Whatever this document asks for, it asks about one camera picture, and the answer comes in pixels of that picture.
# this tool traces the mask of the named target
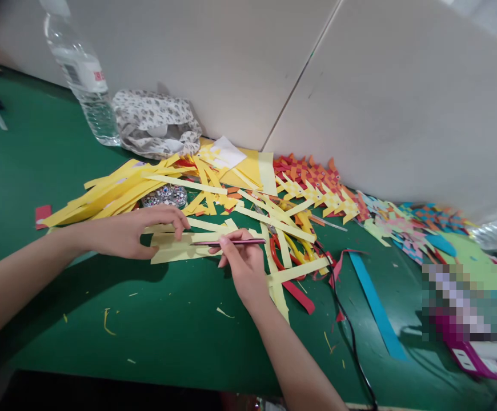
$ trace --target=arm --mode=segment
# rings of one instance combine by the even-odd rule
[[[0,329],[76,257],[96,251],[131,259],[150,259],[158,247],[140,244],[143,230],[173,223],[177,239],[190,228],[185,215],[169,205],[61,228],[0,261]]]
[[[235,288],[250,313],[275,370],[288,408],[347,411],[332,384],[270,299],[263,252],[258,245],[237,248],[230,239],[252,238],[242,229],[220,239],[219,267],[228,262]]]

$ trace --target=bottle label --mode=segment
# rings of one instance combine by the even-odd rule
[[[73,59],[57,57],[67,81],[72,87],[88,92],[106,92],[107,83],[98,62],[79,62]]]

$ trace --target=patterned cloth bag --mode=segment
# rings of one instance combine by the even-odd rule
[[[195,154],[202,131],[188,100],[152,91],[120,90],[112,102],[121,146],[140,156],[162,160]]]

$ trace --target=purple pen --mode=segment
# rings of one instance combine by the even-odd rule
[[[265,239],[248,239],[248,240],[232,240],[235,245],[247,245],[247,244],[265,244]],[[218,241],[200,241],[198,243],[191,243],[191,245],[208,245],[209,247],[220,247],[220,242]]]

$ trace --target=white wall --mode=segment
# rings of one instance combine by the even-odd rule
[[[69,0],[110,91],[192,101],[205,135],[260,149],[336,0]],[[0,4],[0,63],[66,85],[36,0]]]
[[[438,1],[344,0],[265,150],[497,217],[497,39]]]

